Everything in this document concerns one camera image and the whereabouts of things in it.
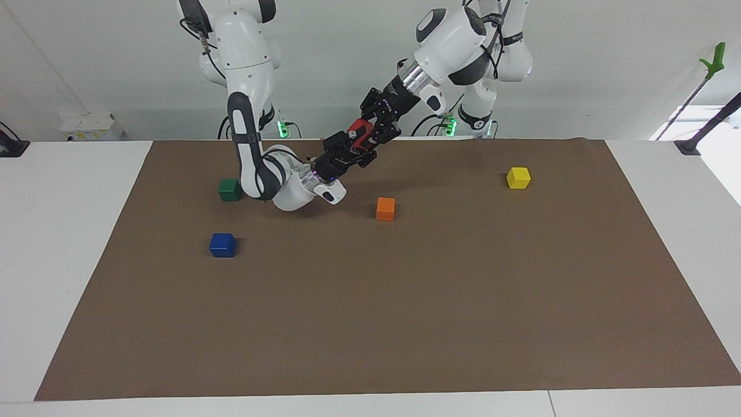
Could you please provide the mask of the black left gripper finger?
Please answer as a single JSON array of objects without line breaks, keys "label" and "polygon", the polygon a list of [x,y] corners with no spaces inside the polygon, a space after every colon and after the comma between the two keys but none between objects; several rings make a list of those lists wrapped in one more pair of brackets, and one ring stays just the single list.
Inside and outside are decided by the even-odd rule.
[{"label": "black left gripper finger", "polygon": [[370,144],[372,146],[386,144],[400,135],[397,118],[376,118],[370,135]]},{"label": "black left gripper finger", "polygon": [[368,94],[360,103],[361,117],[379,117],[387,111],[384,91],[371,87]]}]

